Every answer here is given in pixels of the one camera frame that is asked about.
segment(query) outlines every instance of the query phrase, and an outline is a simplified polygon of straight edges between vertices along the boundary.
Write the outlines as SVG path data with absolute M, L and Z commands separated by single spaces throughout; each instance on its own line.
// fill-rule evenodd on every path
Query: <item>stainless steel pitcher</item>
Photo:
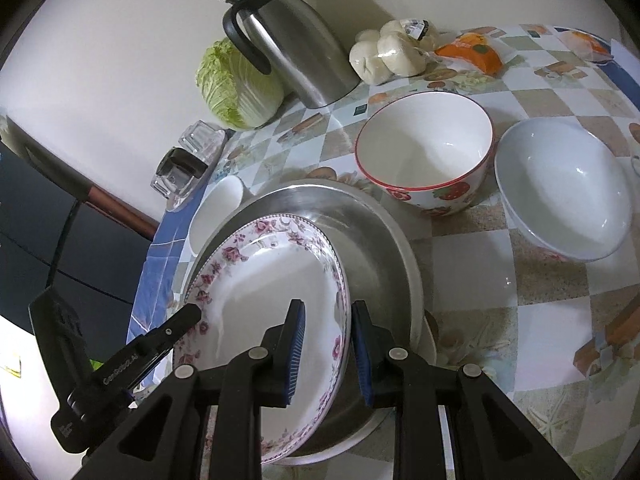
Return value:
M 360 82 L 327 24 L 304 1 L 226 2 L 231 8 L 222 23 L 229 39 L 263 74 L 275 68 L 307 108 L 331 104 Z

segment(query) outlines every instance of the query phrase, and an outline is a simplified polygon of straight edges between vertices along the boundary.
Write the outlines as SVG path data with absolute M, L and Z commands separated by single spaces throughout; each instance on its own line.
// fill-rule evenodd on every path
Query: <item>table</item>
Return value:
M 589 379 L 573 361 L 578 349 L 625 315 L 623 308 L 640 292 L 640 180 L 631 166 L 640 87 L 615 60 L 593 64 L 569 50 L 559 39 L 566 28 L 478 30 L 517 51 L 497 78 L 434 62 L 420 76 L 361 84 L 319 110 L 290 101 L 267 126 L 236 133 L 207 189 L 183 211 L 164 216 L 140 279 L 128 340 L 161 324 L 176 307 L 193 263 L 183 250 L 188 225 L 216 181 L 236 174 L 255 194 L 305 177 L 338 180 L 380 200 L 409 238 L 425 308 L 438 324 L 438 364 L 481 365 L 581 478 L 609 479 L 640 440 L 640 367 L 634 357 L 640 336 L 629 342 L 631 354 L 616 350 L 612 365 Z M 622 247 L 588 264 L 560 262 L 537 250 L 505 213 L 492 169 L 472 206 L 444 218 L 398 205 L 364 178 L 353 155 L 364 121 L 388 102 L 429 90 L 469 95 L 488 111 L 498 138 L 520 120 L 553 116 L 603 140 L 634 195 L 634 223 Z M 169 371 L 163 364 L 143 384 L 157 383 Z M 393 430 L 393 421 L 386 420 L 348 453 L 274 473 L 304 480 L 390 479 Z M 447 464 L 452 467 L 450 456 Z

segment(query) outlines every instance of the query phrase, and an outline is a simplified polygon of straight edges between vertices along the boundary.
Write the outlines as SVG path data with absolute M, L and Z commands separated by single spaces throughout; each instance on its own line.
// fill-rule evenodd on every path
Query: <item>carafe handle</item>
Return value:
M 271 63 L 267 57 L 249 40 L 238 25 L 238 11 L 241 6 L 233 4 L 222 18 L 225 34 L 253 66 L 265 75 L 271 73 Z

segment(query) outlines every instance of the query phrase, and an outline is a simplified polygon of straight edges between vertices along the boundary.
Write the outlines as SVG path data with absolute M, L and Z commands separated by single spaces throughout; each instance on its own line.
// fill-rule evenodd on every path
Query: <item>white wall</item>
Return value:
M 584 28 L 618 38 L 602 0 L 308 0 L 348 46 L 391 16 L 440 29 L 515 23 Z M 222 37 L 219 0 L 48 0 L 0 72 L 0 105 L 55 155 L 159 219 L 148 183 L 160 158 L 198 119 L 193 82 Z
M 0 396 L 15 447 L 40 480 L 68 480 L 80 469 L 82 454 L 65 452 L 51 431 L 59 404 L 36 338 L 0 316 L 0 344 L 22 364 L 20 378 L 0 368 Z

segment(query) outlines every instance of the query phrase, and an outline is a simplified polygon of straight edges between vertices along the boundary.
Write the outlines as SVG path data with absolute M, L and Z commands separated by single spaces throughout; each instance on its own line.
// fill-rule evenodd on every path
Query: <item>bowl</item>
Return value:
M 186 283 L 192 283 L 209 255 L 236 229 L 263 215 L 287 211 L 311 220 L 340 256 L 350 298 L 365 300 L 373 323 L 391 330 L 434 364 L 435 343 L 424 319 L 420 270 L 404 233 L 391 215 L 359 189 L 329 180 L 279 184 L 245 203 L 212 234 Z M 390 410 L 372 410 L 360 395 L 353 353 L 334 402 L 322 423 L 298 450 L 279 461 L 304 465 L 327 460 L 355 446 Z
M 444 216 L 465 208 L 486 174 L 494 128 L 468 97 L 431 91 L 380 108 L 355 145 L 360 171 L 398 200 Z
M 250 196 L 251 193 L 244 186 L 242 180 L 235 175 L 222 178 L 205 195 L 193 215 L 187 233 L 187 242 L 194 256 L 202 250 L 211 234 L 220 227 L 223 220 Z
M 302 446 L 327 414 L 348 361 L 351 302 L 331 242 L 300 216 L 252 220 L 224 240 L 188 287 L 202 319 L 174 347 L 174 368 L 207 370 L 260 346 L 265 330 L 280 325 L 293 299 L 305 303 L 306 327 L 297 385 L 289 406 L 262 408 L 262 462 Z M 206 440 L 213 437 L 212 409 Z
M 563 118 L 529 119 L 502 136 L 495 176 L 523 236 L 558 259 L 615 252 L 631 226 L 630 193 L 609 149 Z

